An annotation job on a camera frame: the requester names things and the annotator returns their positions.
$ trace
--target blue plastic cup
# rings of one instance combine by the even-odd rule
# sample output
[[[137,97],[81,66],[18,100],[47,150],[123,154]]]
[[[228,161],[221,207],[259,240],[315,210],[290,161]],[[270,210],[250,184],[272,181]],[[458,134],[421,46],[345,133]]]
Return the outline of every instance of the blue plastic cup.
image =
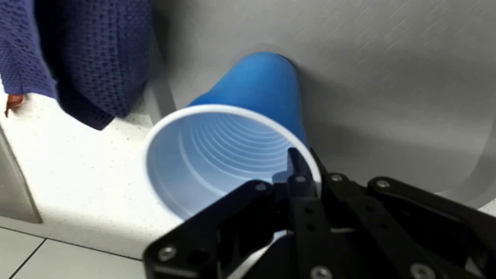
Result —
[[[298,72],[279,54],[255,52],[151,130],[145,176],[185,219],[245,181],[273,182],[287,171],[290,147],[300,150],[320,185],[303,125]]]

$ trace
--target white floor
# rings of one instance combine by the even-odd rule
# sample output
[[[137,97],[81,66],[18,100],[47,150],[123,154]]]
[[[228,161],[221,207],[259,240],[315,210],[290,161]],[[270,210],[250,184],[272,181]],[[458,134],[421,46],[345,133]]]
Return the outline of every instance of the white floor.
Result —
[[[145,279],[140,260],[0,227],[0,279]]]

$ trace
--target screw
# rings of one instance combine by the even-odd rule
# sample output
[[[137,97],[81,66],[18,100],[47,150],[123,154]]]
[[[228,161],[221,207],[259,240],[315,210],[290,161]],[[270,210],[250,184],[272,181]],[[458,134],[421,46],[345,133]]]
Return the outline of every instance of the screw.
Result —
[[[413,263],[410,271],[413,272],[414,279],[436,279],[434,269],[425,263]]]
[[[331,179],[332,181],[343,181],[343,176],[341,175],[331,175]]]
[[[171,260],[177,254],[177,249],[174,246],[165,246],[159,250],[159,258],[162,261]]]
[[[312,279],[332,279],[331,269],[321,264],[312,268],[310,274],[312,274]]]
[[[377,184],[379,187],[383,187],[383,188],[391,187],[390,181],[386,181],[386,179],[377,179],[376,184]]]
[[[267,184],[258,184],[258,185],[255,185],[255,188],[259,192],[264,192],[264,190],[267,190]]]
[[[307,181],[307,178],[306,178],[306,176],[303,176],[303,175],[297,176],[295,179],[297,179],[298,182],[304,182],[304,181]]]

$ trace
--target knitted sweater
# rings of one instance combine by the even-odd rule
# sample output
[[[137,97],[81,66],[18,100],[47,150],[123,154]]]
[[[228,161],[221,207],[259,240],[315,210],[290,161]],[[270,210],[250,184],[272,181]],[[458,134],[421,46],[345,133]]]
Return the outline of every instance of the knitted sweater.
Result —
[[[5,91],[56,97],[104,128],[143,91],[149,29],[149,0],[0,0]]]

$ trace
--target black metal bracket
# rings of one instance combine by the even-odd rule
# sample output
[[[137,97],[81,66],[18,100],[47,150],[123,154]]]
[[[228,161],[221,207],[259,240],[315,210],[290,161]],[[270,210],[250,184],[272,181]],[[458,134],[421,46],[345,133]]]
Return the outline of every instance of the black metal bracket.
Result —
[[[320,167],[321,196],[290,148],[287,182],[248,181],[154,241],[148,277],[224,279],[270,243],[247,279],[496,277],[495,216],[393,178],[365,187]],[[275,240],[278,230],[287,233]]]

